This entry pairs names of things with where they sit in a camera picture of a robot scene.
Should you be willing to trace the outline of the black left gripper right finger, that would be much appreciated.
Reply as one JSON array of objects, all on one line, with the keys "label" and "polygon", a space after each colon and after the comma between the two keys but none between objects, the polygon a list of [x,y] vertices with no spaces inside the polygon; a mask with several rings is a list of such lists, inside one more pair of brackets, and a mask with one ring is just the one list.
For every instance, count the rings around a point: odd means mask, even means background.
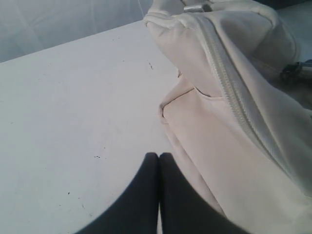
[{"label": "black left gripper right finger", "polygon": [[160,214],[164,234],[230,234],[227,220],[208,205],[178,168],[171,153],[159,157]]}]

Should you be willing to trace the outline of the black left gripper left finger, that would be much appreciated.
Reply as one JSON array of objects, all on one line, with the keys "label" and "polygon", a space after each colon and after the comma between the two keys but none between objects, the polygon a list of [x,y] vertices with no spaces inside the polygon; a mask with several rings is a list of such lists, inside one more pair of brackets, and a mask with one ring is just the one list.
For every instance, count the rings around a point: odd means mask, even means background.
[{"label": "black left gripper left finger", "polygon": [[147,153],[131,183],[79,234],[156,234],[159,206],[159,158]]}]

